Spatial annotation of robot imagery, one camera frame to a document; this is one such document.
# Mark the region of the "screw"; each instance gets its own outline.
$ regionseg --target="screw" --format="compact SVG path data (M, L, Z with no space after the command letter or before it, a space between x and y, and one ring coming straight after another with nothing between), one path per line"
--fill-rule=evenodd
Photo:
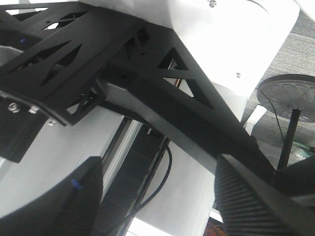
M18 113L20 111L20 106L15 102L12 102L9 104L8 110L12 113Z
M209 2L209 6L210 6L211 8L214 8L216 5L217 5L217 1L215 1L215 0L211 0L211 1Z
M48 122L48 125L54 126L56 123L57 123L57 121L55 121L54 119L50 119Z
M31 106L29 113L36 114L39 108L37 106Z

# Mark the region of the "black cable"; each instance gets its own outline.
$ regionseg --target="black cable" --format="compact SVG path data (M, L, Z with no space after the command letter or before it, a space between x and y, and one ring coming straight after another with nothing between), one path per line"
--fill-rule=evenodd
M268 100L268 102L272 106L272 109L274 110L274 113L276 115L277 124L278 124L279 130L280 130L280 133L281 133L281 137L282 137L282 142L284 143L284 134L283 134L283 132L281 130L280 123L279 123L279 120L278 120L278 115L277 115L277 112L276 112L276 108L274 107L274 104L272 104L270 99L259 88L256 88L256 89L257 89L257 91L259 91Z
M166 180L169 176L169 173L171 171L171 167L172 167L172 163L173 163L173 156L172 156L172 152L169 149L168 146L166 146L166 151L168 153L168 158L169 158L169 162L168 162L168 167L166 170L166 173L164 175L164 178L162 179L161 183L159 184L159 186L157 187L157 189L154 191L153 194L151 194L151 196L149 196L143 203L141 203L137 208L133 209L131 211L131 213L126 216L123 220L121 220L119 223L117 223L114 227L112 227L109 231L107 231L106 233L103 234L103 236L109 236L112 232L114 232L115 230L117 230L122 224L124 224L127 220L129 220L130 218L133 218L142 208L144 208L159 192L160 190L163 188L163 186L166 183Z

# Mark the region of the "blue marking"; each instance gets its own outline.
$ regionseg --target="blue marking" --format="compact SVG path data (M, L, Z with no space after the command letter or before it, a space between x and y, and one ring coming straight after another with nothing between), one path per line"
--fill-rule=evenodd
M83 186L78 181L76 181L75 179L72 179L71 183L77 189L82 189L83 188Z

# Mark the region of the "black circular disc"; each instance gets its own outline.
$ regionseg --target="black circular disc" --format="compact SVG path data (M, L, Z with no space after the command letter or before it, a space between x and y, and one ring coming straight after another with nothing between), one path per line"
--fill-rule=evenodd
M301 110L300 121L315 122L315 77L309 75L277 75L264 80L258 87L257 98L262 106L277 115L290 119L293 108Z

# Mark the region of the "gray carpet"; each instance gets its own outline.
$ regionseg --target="gray carpet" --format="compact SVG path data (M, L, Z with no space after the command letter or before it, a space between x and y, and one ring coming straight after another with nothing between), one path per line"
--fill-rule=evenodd
M315 23L303 12L284 42L262 80L280 74L306 74L315 76ZM250 96L242 118L244 123L258 105L256 90ZM279 118L283 134L286 134L289 120ZM260 119L252 131L261 151L274 167L277 166L282 148L282 138L275 115L269 111ZM299 122L294 140L315 147L315 124ZM297 161L290 155L289 164Z

